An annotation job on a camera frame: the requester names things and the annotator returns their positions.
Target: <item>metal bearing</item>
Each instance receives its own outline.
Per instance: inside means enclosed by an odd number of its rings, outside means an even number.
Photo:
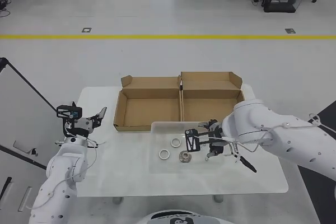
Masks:
[[[173,141],[177,140],[179,143],[178,144],[173,144]],[[179,138],[173,138],[171,141],[170,141],[170,145],[173,147],[173,148],[178,148],[180,146],[181,142],[180,142],[180,139]]]
[[[192,154],[190,154],[188,151],[181,151],[179,153],[179,160],[182,162],[182,163],[188,163],[190,162],[190,160],[192,159]]]
[[[167,152],[168,155],[167,155],[166,157],[162,157],[162,152]],[[162,150],[159,151],[158,156],[159,156],[159,158],[160,158],[161,160],[167,160],[167,159],[169,158],[169,156],[170,156],[170,153],[169,153],[168,150],[166,150],[166,149],[162,149]]]

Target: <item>yellow floor line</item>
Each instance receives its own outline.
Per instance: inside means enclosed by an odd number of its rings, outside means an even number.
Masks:
[[[336,35],[220,35],[220,34],[0,34],[0,39],[220,39],[220,40],[336,40]]]

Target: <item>table leg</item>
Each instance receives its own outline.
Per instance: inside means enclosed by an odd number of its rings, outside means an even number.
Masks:
[[[113,197],[113,198],[112,198],[112,202],[113,202],[114,204],[121,204],[122,201],[123,201],[123,197]]]
[[[224,201],[224,195],[213,195],[213,199],[216,203],[222,203]]]

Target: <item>metal nut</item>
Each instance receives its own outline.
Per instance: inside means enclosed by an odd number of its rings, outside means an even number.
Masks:
[[[187,151],[181,151],[179,153],[179,160],[182,162],[182,163],[188,163],[190,162],[190,160],[192,159],[192,154],[190,154],[189,152]]]

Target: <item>white table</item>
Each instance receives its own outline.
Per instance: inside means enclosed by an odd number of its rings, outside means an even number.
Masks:
[[[243,85],[246,99],[254,98],[251,87]],[[154,195],[208,195],[284,193],[288,185],[277,157],[261,148],[256,153],[240,150],[258,173],[251,172],[233,157],[227,157],[224,169],[204,174],[153,174],[148,169],[150,134],[117,132],[113,127],[118,92],[121,87],[86,87],[78,106],[83,116],[92,116],[107,106],[100,128],[91,139],[101,145],[96,163],[77,184],[79,197],[126,197]],[[88,161],[94,151],[88,153]]]

